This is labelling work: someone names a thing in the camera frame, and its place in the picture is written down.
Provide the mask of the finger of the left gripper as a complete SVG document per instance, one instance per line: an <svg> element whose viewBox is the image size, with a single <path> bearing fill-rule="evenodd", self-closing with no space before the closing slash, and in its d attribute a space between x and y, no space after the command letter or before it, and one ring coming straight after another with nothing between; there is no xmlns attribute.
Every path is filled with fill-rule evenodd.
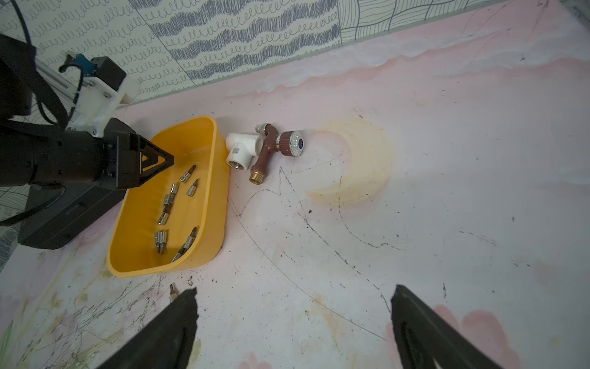
<svg viewBox="0 0 590 369"><path fill-rule="evenodd" d="M144 183L169 169L175 164L175 157L156 146L141 135L137 135L137 180L135 186L142 186Z"/></svg>

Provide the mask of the pile of silver bits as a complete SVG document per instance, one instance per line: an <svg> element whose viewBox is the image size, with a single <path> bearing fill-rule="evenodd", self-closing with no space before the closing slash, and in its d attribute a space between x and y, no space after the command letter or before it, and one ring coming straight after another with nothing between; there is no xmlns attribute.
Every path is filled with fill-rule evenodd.
<svg viewBox="0 0 590 369"><path fill-rule="evenodd" d="M173 284L170 284L169 291L170 291L169 299L170 299L170 302L172 302L177 298L178 292Z"/></svg>

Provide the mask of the black plastic tool case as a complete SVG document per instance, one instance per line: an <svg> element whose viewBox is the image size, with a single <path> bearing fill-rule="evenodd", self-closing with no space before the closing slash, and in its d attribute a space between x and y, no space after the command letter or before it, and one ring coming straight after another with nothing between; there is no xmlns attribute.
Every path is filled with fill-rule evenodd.
<svg viewBox="0 0 590 369"><path fill-rule="evenodd" d="M56 203L20 223L18 243L37 249L59 249L122 201L125 194L125 190L90 184L66 185Z"/></svg>

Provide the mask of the yellow plastic storage box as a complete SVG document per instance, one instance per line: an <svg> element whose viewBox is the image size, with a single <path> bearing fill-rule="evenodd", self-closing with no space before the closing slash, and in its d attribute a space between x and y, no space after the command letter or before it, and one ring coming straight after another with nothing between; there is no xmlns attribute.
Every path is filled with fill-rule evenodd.
<svg viewBox="0 0 590 369"><path fill-rule="evenodd" d="M224 241L230 168L218 123L208 115L198 116L158 132L152 142L172 154L175 164L127 191L106 259L109 271L119 278L201 267ZM180 182L192 165L197 166L192 176ZM198 189L189 197L197 178ZM194 227L199 227L194 244L172 262ZM168 232L167 245L159 255L155 232L162 230Z"/></svg>

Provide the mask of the red and white valve fitting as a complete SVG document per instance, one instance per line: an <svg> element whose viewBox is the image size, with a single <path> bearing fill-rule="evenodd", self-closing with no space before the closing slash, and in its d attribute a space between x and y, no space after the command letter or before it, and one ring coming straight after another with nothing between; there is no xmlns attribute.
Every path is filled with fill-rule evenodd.
<svg viewBox="0 0 590 369"><path fill-rule="evenodd" d="M273 154L299 157L304 151L304 137L299 131L278 132L269 123L257 125L256 134L231 133L226 138L226 163L239 171L250 170L250 182L261 185Z"/></svg>

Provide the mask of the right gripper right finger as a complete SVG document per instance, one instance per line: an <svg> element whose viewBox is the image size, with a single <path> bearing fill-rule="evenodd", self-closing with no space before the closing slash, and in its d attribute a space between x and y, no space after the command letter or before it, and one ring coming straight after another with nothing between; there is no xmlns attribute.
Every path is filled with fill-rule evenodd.
<svg viewBox="0 0 590 369"><path fill-rule="evenodd" d="M393 334L404 368L497 368L402 284L391 299Z"/></svg>

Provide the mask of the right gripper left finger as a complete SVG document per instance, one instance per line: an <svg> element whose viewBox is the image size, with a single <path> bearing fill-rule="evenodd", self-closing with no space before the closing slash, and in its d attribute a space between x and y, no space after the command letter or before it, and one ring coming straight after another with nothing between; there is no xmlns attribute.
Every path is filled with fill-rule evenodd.
<svg viewBox="0 0 590 369"><path fill-rule="evenodd" d="M195 288L182 292L101 368L186 368L198 330Z"/></svg>

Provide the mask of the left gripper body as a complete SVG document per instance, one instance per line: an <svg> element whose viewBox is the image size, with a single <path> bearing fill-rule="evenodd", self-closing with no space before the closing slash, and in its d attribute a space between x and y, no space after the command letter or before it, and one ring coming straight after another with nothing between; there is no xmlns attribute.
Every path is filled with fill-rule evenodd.
<svg viewBox="0 0 590 369"><path fill-rule="evenodd" d="M31 135L1 127L1 186L92 183L138 187L138 135L112 118L102 138L38 125Z"/></svg>

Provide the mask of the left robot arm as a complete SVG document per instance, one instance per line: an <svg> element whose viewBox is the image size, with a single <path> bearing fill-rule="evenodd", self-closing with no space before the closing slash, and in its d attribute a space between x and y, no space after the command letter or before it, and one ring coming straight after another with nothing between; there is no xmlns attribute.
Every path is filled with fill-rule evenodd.
<svg viewBox="0 0 590 369"><path fill-rule="evenodd" d="M115 110L135 100L139 84L108 57L67 57L60 72L81 81L66 109L39 73L36 49L1 37L1 184L93 183L136 188L169 169L172 154L135 133L115 130Z"/></svg>

